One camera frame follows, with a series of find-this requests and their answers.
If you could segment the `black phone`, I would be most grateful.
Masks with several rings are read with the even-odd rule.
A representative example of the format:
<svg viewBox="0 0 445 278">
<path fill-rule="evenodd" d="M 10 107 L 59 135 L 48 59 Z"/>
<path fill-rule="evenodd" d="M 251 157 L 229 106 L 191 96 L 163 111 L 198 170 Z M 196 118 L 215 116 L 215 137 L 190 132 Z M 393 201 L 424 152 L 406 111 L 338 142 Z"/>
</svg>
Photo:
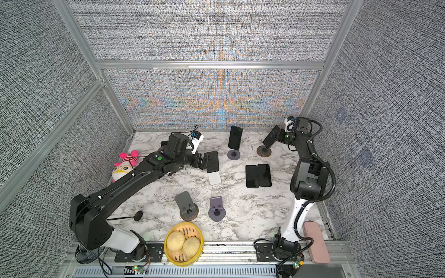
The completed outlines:
<svg viewBox="0 0 445 278">
<path fill-rule="evenodd" d="M 246 165 L 246 187 L 259 188 L 258 167 L 257 165 Z"/>
<path fill-rule="evenodd" d="M 237 126 L 231 126 L 228 147 L 238 151 L 241 146 L 243 129 Z"/>
<path fill-rule="evenodd" d="M 217 151 L 207 152 L 207 173 L 214 173 L 220 170 L 219 167 L 219 154 Z"/>
<path fill-rule="evenodd" d="M 263 140 L 263 144 L 266 149 L 270 149 L 272 145 L 277 141 L 280 135 L 280 131 L 281 128 L 278 125 L 275 125 L 273 129 L 269 132 L 269 134 Z"/>
<path fill-rule="evenodd" d="M 258 164 L 258 184 L 260 187 L 272 187 L 271 170 L 268 164 Z"/>
</svg>

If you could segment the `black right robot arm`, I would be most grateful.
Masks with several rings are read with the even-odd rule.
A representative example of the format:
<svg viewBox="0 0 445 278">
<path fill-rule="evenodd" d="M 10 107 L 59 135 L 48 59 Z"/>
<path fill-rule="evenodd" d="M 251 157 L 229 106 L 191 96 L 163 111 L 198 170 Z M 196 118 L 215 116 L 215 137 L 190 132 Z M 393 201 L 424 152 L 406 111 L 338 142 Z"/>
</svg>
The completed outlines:
<svg viewBox="0 0 445 278">
<path fill-rule="evenodd" d="M 291 179 L 290 192 L 293 203 L 285 223 L 274 236 L 272 252 L 279 259 L 294 256 L 303 240 L 302 226 L 310 208 L 323 197 L 329 171 L 319 161 L 314 147 L 315 135 L 312 125 L 317 122 L 303 117 L 289 116 L 285 119 L 285 128 L 281 130 L 278 141 L 293 146 L 299 155 L 299 161 Z"/>
</svg>

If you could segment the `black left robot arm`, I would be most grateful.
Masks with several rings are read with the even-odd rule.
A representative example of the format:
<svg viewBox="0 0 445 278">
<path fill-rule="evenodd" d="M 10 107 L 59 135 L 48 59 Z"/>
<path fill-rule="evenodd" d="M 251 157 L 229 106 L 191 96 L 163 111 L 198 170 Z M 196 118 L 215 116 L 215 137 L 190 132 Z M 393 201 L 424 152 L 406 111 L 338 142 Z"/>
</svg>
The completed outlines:
<svg viewBox="0 0 445 278">
<path fill-rule="evenodd" d="M 219 154 L 216 151 L 200 154 L 185 134 L 171 133 L 160 149 L 145 156 L 128 174 L 108 187 L 87 197 L 77 195 L 71 201 L 70 229 L 87 250 L 109 247 L 130 254 L 141 261 L 146 254 L 146 241 L 135 231 L 113 227 L 108 217 L 125 201 L 146 185 L 166 174 L 172 175 L 184 166 L 219 171 Z"/>
</svg>

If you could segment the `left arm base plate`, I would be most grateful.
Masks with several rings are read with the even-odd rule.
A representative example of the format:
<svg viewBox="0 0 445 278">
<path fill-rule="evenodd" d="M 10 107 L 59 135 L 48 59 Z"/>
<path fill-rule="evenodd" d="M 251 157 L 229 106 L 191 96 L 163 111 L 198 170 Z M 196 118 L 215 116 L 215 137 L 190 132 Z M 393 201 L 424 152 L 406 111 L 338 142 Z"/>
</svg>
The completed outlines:
<svg viewBox="0 0 445 278">
<path fill-rule="evenodd" d="M 161 262 L 164 255 L 164 246 L 160 242 L 149 242 L 146 244 L 142 253 L 127 254 L 123 251 L 117 251 L 114 262 L 131 262 L 131 263 L 143 263 L 143 262 Z"/>
</svg>

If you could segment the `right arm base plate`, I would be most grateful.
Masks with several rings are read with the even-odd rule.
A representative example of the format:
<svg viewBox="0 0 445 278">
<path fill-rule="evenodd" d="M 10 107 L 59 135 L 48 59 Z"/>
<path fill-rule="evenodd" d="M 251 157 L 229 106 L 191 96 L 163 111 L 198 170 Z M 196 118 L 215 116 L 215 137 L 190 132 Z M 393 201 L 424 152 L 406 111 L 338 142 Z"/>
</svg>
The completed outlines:
<svg viewBox="0 0 445 278">
<path fill-rule="evenodd" d="M 272 251 L 273 243 L 258 242 L 254 244 L 254 247 L 258 262 L 278 262 Z"/>
</svg>

